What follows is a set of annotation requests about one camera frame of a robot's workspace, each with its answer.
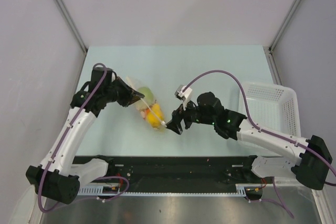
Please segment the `clear zip top bag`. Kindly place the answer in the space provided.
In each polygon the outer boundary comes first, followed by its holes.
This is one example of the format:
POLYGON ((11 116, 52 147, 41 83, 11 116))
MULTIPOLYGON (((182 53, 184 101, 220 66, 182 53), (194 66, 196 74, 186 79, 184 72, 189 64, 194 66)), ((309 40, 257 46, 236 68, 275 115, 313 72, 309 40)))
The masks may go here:
MULTIPOLYGON (((143 82, 141 82, 140 87, 148 87, 147 85, 145 85, 143 82)), ((153 104, 147 104, 145 102, 145 100, 142 98, 141 100, 139 100, 138 102, 136 102, 134 104, 136 110, 141 114, 142 118, 146 121, 146 116, 149 112, 149 109, 152 107, 153 104)), ((166 128, 166 122, 165 122, 165 118, 164 121, 161 122, 162 126, 159 129, 155 129, 158 131, 163 130, 164 128, 166 128)))

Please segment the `yellow fake bell pepper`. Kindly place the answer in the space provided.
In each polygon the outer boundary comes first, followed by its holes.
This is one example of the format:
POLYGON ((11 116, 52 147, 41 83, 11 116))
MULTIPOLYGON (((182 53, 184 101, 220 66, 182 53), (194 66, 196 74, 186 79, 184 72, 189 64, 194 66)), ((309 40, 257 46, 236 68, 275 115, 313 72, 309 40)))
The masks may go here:
POLYGON ((155 129, 159 129, 162 126, 161 122, 164 121, 164 114, 158 103, 153 104, 149 109, 146 121, 155 129))

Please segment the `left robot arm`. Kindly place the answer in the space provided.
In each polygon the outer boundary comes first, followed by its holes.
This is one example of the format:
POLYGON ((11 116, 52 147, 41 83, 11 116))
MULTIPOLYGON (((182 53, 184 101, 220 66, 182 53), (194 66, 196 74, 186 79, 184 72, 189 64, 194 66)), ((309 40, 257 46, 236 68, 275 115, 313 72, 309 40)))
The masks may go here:
POLYGON ((109 103, 128 107, 143 98, 111 68, 102 63, 92 67, 91 79, 72 97, 68 117, 52 148, 38 166, 29 166, 26 171, 39 207, 43 206, 44 197, 70 204, 90 182, 110 182, 115 178, 116 169, 110 165, 110 158, 98 155, 78 167, 72 167, 72 163, 89 128, 109 103))

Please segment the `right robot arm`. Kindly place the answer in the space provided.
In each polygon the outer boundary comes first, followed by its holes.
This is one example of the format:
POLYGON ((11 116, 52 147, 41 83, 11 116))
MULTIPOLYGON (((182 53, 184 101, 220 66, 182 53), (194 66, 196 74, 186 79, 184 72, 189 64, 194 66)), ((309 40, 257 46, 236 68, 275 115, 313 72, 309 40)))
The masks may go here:
POLYGON ((259 178, 289 178, 310 189, 322 190, 328 173, 335 173, 322 138, 314 135, 307 139, 263 128, 246 115, 224 108, 212 92, 199 95, 196 103, 183 101, 172 112, 166 128, 182 134, 193 123, 213 126, 224 139, 255 144, 275 153, 268 157, 249 157, 242 169, 243 179, 249 183, 259 178))

